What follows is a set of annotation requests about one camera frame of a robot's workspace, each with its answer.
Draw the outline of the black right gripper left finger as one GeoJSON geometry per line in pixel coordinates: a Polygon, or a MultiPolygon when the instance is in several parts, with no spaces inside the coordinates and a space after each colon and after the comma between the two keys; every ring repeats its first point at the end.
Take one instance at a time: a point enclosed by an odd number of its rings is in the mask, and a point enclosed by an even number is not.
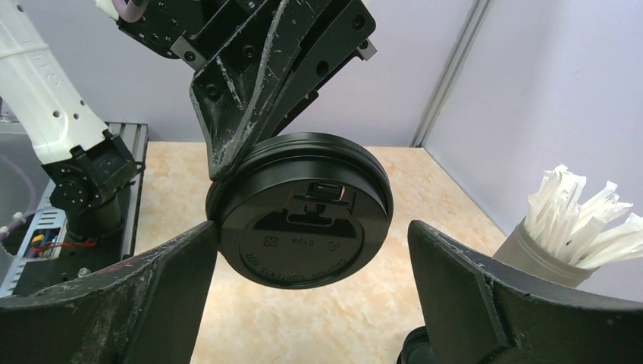
{"type": "Polygon", "coordinates": [[[217,258],[206,221],[144,253],[1,301],[3,363],[188,363],[217,258]]]}

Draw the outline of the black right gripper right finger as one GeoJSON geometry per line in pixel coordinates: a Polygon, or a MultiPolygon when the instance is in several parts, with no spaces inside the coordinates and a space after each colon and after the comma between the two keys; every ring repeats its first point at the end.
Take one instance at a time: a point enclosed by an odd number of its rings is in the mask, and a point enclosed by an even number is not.
{"type": "Polygon", "coordinates": [[[549,282],[414,220],[407,241],[436,363],[640,363],[642,304],[549,282]]]}

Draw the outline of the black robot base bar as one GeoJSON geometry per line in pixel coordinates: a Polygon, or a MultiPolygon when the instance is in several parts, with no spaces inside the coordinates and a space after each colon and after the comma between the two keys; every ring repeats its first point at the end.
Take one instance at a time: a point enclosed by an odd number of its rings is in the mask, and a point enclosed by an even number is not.
{"type": "Polygon", "coordinates": [[[143,176],[118,194],[123,224],[111,237],[75,240],[51,206],[54,183],[17,122],[1,125],[1,295],[27,296],[84,277],[134,253],[143,176]]]}

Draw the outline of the black coffee cup lid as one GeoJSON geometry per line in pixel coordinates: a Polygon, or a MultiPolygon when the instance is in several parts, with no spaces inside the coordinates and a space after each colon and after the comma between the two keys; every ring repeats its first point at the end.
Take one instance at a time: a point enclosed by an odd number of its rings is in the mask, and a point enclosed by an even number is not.
{"type": "Polygon", "coordinates": [[[205,211],[234,271],[266,287],[305,290],[348,278],[376,257],[394,197],[383,165],[364,147],[290,133],[252,147],[211,185],[205,211]]]}

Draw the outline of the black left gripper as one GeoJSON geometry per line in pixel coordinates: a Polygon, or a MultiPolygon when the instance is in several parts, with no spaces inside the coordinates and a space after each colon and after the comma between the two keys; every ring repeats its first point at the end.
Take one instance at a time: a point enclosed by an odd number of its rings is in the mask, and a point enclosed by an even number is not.
{"type": "Polygon", "coordinates": [[[260,133],[261,140],[277,136],[352,59],[377,52],[375,19],[362,1],[132,4],[138,18],[118,15],[118,29],[199,71],[190,98],[213,181],[231,173],[260,133]]]}

